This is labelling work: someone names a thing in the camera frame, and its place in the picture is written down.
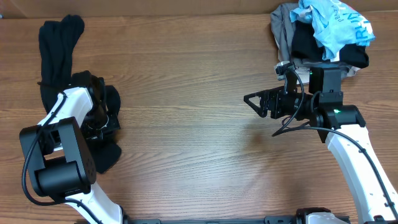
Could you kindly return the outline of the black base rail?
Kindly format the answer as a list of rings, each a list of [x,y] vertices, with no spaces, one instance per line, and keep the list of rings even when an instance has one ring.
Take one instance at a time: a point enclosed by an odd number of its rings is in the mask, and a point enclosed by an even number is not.
[[[305,223],[295,215],[266,216],[264,218],[239,218],[218,220],[159,220],[127,219],[122,224],[299,224]]]

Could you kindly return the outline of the grey folded garment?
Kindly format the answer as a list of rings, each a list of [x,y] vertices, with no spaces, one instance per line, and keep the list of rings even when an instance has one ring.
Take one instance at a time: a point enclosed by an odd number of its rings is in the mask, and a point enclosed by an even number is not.
[[[296,29],[295,22],[290,20],[290,11],[299,3],[283,3],[271,13],[271,31],[279,50],[292,48],[292,39]]]

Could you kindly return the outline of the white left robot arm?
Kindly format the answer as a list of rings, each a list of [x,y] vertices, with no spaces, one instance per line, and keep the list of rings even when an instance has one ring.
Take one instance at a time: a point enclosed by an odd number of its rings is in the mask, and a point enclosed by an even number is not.
[[[109,143],[120,128],[118,114],[107,106],[109,86],[89,71],[75,73],[57,91],[47,116],[19,133],[24,165],[21,185],[26,198],[39,206],[66,204],[88,223],[129,223],[96,181],[100,168],[116,158],[95,159],[87,145]]]

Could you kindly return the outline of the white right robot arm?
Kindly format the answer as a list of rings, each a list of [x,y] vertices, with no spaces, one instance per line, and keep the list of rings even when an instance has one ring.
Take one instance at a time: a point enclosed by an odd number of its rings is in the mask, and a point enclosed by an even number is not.
[[[397,192],[371,145],[366,122],[355,105],[344,105],[340,68],[310,68],[308,90],[291,63],[276,67],[284,85],[245,95],[260,117],[288,117],[274,135],[315,130],[336,159],[352,194],[359,223],[397,223]]]

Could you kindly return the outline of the black polo shirt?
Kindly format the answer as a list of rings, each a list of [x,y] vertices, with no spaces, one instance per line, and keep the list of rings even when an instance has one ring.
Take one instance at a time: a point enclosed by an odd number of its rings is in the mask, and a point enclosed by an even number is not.
[[[42,59],[42,86],[40,95],[47,113],[57,101],[58,91],[68,87],[87,87],[94,94],[93,109],[88,116],[100,113],[119,114],[121,98],[112,85],[106,85],[102,77],[89,71],[72,74],[72,55],[78,39],[85,29],[78,15],[67,15],[61,21],[46,21],[39,29],[39,50]],[[93,156],[96,170],[104,174],[120,158],[121,148],[114,137],[108,140],[86,140]]]

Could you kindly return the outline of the white beige folded garment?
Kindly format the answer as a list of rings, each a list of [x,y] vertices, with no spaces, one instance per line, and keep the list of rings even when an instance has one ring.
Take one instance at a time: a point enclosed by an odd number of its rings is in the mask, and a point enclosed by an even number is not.
[[[353,65],[339,60],[324,61],[322,60],[322,56],[323,49],[317,47],[315,50],[308,48],[297,49],[293,47],[287,50],[279,50],[278,59],[280,62],[274,66],[278,80],[284,79],[280,74],[280,68],[288,63],[293,65],[293,69],[299,75],[304,85],[309,84],[311,67],[339,68],[341,70],[341,79],[353,77],[359,70],[358,67],[354,67]]]

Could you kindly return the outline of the black folded garment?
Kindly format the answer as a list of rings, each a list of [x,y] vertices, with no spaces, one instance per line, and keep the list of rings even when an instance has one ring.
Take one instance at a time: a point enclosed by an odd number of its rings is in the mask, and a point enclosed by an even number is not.
[[[343,62],[345,64],[366,68],[369,66],[369,57],[364,46],[356,44],[345,45],[338,53],[337,58],[322,59],[324,47],[319,47],[314,38],[314,29],[310,24],[296,21],[292,39],[292,56],[300,59],[309,59],[314,62]]]

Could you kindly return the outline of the light blue printed shirt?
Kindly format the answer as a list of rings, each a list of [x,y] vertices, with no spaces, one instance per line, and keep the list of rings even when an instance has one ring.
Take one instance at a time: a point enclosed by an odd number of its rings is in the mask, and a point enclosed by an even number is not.
[[[368,47],[375,39],[371,23],[339,0],[300,0],[290,20],[312,26],[317,45],[324,48],[323,60],[338,58],[348,44]]]

